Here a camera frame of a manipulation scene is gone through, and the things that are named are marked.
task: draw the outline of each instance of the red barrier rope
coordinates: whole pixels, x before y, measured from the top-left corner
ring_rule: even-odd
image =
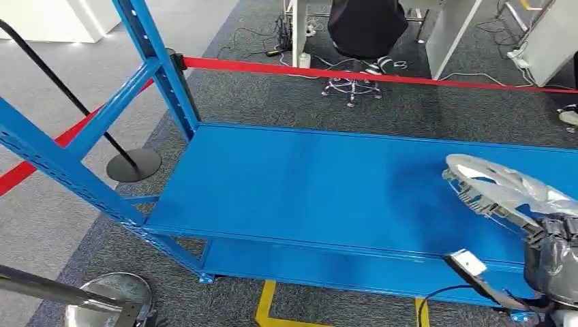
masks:
[[[245,61],[229,61],[221,59],[185,57],[185,64],[189,68],[227,70],[232,72],[249,72],[263,74],[300,75],[309,77],[349,78],[356,80],[375,80],[378,82],[396,82],[404,84],[436,85],[439,87],[463,87],[475,89],[495,89],[503,91],[532,91],[549,93],[578,93],[578,90],[543,89],[540,87],[512,87],[495,84],[453,82],[450,80],[430,80],[419,77],[402,77],[392,75],[371,75],[356,72],[340,72],[312,68],[296,68],[284,65],[270,65],[264,63],[249,63]]]
[[[142,88],[140,88],[140,92],[143,92],[147,87],[151,86],[154,81],[152,79],[148,80]],[[87,123],[99,112],[99,110],[103,107],[102,104],[96,110],[91,112],[88,116],[83,118],[81,121],[77,122],[74,126],[67,129],[64,133],[60,136],[55,138],[55,142],[62,147],[67,146],[75,137],[80,133],[80,131],[87,125]],[[23,182],[26,178],[30,177],[30,175],[34,174],[36,168],[29,164],[27,161],[22,161],[18,165],[14,166],[11,170],[8,170],[6,174],[0,176],[0,196],[6,194],[9,190],[13,189],[15,186]]]
[[[185,64],[189,68],[212,69],[212,70],[226,70],[231,72],[248,72],[248,73],[262,73],[262,74],[280,74],[280,75],[300,75],[309,77],[325,77],[325,78],[349,78],[357,80],[374,80],[377,82],[395,82],[402,84],[421,84],[434,85],[439,87],[461,87],[474,89],[494,89],[503,91],[531,91],[531,92],[548,92],[548,93],[570,93],[576,94],[578,90],[564,90],[564,89],[543,89],[539,87],[513,87],[502,86],[495,84],[469,83],[469,82],[454,82],[450,80],[430,80],[428,78],[419,77],[403,77],[392,75],[371,75],[358,72],[340,72],[335,70],[323,69],[306,69],[296,68],[284,65],[270,65],[264,63],[249,63],[245,61],[229,61],[220,59],[207,59],[196,57],[185,57]],[[153,83],[149,80],[139,92],[142,92]],[[62,133],[55,142],[60,146],[68,145],[74,137],[82,130],[82,128],[94,117],[94,115],[102,108],[94,110],[89,116],[79,121],[75,126]],[[17,166],[9,170],[3,176],[0,176],[0,196],[3,196],[23,182],[26,178],[36,171],[29,163],[23,161]]]

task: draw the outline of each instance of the stanchion base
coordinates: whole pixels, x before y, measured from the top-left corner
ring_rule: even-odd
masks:
[[[124,183],[138,182],[153,176],[161,167],[161,157],[151,149],[134,149],[127,151],[127,154],[136,162],[138,169],[122,155],[117,155],[106,166],[108,177]]]
[[[137,322],[145,322],[153,306],[153,292],[149,284],[127,272],[102,275],[84,284],[81,289],[115,300],[142,303]],[[119,313],[103,313],[69,305],[65,318],[67,327],[113,327]]]

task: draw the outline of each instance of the sneaker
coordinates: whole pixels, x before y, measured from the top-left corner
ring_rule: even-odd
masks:
[[[393,59],[388,56],[381,57],[375,63],[368,63],[369,68],[367,68],[365,72],[373,75],[387,74],[387,69],[385,69],[385,67],[388,63],[392,62]]]

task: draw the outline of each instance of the person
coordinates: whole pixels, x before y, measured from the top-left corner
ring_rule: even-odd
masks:
[[[397,0],[333,0],[327,29],[336,48],[371,61],[366,72],[383,74],[397,39],[408,28]]]

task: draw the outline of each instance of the lower shelf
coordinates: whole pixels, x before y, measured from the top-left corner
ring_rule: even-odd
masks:
[[[464,284],[441,258],[348,255],[229,238],[213,239],[208,246],[204,269],[216,275],[410,297],[424,297],[440,288]],[[518,296],[533,297],[521,265],[493,265],[483,278],[497,290],[506,288]],[[434,298],[495,306],[474,290],[452,290]]]

